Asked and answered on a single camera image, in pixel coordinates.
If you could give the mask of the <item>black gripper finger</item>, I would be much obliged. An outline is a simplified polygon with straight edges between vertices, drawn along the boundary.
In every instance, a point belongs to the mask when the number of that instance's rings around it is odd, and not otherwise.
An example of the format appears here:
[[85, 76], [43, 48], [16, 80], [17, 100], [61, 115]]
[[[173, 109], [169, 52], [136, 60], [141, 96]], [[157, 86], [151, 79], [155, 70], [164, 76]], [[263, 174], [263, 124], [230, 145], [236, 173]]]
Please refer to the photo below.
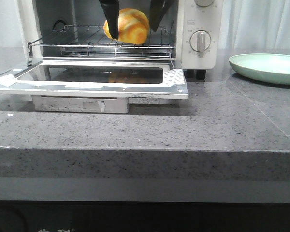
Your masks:
[[149, 9], [149, 25], [152, 31], [156, 32], [160, 22], [168, 9], [173, 5], [174, 0], [151, 0]]
[[119, 38], [118, 17], [119, 17], [119, 1], [117, 0], [99, 0], [103, 9], [106, 21], [109, 27], [109, 33], [112, 39]]

